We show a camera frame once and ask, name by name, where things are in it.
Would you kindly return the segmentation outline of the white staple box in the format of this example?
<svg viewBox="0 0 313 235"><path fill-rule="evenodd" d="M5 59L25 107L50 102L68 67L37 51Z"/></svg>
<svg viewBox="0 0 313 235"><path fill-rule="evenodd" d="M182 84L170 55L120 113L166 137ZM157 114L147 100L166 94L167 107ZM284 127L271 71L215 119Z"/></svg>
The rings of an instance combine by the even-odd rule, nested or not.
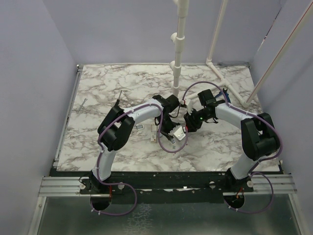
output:
<svg viewBox="0 0 313 235"><path fill-rule="evenodd" d="M151 124L151 137L150 137L150 141L152 143L157 143L157 126L152 123Z"/></svg>

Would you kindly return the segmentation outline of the white stapler base piece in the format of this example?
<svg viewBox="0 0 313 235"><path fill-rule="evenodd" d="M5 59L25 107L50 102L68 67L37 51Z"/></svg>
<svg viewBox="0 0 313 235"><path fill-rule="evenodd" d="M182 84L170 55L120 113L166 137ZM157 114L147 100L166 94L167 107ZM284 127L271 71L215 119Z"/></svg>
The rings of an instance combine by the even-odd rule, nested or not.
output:
<svg viewBox="0 0 313 235"><path fill-rule="evenodd" d="M138 125L135 126L135 128L136 128L137 130L143 130L143 129L144 129L144 125L138 124Z"/></svg>

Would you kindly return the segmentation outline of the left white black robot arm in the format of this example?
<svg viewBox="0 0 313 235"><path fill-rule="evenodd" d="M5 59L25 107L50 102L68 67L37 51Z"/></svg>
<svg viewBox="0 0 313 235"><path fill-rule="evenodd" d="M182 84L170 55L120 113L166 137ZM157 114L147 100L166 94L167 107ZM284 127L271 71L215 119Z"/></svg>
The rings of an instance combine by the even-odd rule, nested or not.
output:
<svg viewBox="0 0 313 235"><path fill-rule="evenodd" d="M179 100L174 95L168 98L155 95L147 102L130 108L121 108L117 101L97 130L101 151L92 170L92 189L97 193L107 190L107 179L111 176L115 155L127 143L135 125L154 118L159 122L158 131L171 141L173 136L170 133L179 124L171 120L170 113L178 106Z"/></svg>

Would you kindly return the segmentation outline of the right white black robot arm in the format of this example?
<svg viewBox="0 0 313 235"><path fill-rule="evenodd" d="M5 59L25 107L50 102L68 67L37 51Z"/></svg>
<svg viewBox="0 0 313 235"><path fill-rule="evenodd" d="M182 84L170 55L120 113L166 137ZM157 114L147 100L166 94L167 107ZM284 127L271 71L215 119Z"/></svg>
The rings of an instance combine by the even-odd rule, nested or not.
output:
<svg viewBox="0 0 313 235"><path fill-rule="evenodd" d="M281 147L271 116L267 113L247 113L232 106L227 100L217 100L210 89L198 93L198 98L203 108L187 108L183 116L188 132L196 132L209 119L226 121L241 130L243 153L227 170L224 180L229 191L236 191L259 162Z"/></svg>

